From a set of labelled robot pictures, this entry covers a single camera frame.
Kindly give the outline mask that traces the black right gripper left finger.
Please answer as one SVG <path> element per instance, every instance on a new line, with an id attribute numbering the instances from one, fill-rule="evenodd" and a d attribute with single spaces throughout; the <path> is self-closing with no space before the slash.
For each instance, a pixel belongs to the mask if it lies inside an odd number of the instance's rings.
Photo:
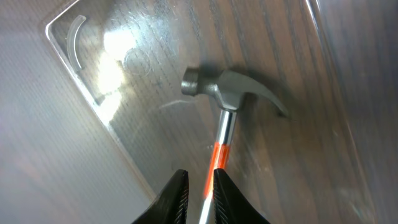
<path id="1" fill-rule="evenodd" d="M 132 224 L 186 224 L 188 196 L 188 172 L 179 169 L 147 210 Z"/>

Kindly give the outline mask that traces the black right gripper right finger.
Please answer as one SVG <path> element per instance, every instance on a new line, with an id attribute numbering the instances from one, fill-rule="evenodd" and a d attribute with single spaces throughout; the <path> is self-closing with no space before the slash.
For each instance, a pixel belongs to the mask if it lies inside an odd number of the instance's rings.
<path id="1" fill-rule="evenodd" d="M 215 169 L 213 172 L 216 224 L 270 224 L 248 202 L 224 169 Z"/>

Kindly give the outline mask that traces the small claw hammer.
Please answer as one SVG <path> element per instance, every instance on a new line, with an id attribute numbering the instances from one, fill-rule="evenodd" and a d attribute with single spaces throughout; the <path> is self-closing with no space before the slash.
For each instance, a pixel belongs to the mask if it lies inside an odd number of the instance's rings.
<path id="1" fill-rule="evenodd" d="M 211 162 L 208 169 L 204 189 L 204 202 L 199 222 L 207 223 L 210 206 L 213 203 L 213 171 L 226 168 L 233 139 L 237 114 L 247 94 L 262 96 L 268 99 L 279 112 L 287 117 L 289 112 L 282 102 L 264 84 L 232 70 L 224 70 L 216 76 L 205 75 L 197 69 L 186 69 L 181 92 L 184 95 L 208 95 L 213 98 L 221 109 L 218 131 L 215 138 Z"/>

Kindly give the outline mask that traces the clear plastic storage container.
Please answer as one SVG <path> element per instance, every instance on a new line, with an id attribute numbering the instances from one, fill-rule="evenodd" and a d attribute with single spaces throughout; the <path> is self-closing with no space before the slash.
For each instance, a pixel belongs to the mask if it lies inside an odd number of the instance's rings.
<path id="1" fill-rule="evenodd" d="M 249 95 L 228 174 L 272 223 L 397 222 L 396 1 L 2 1 L 1 222 L 131 223 L 177 169 L 203 208 L 220 109 Z"/>

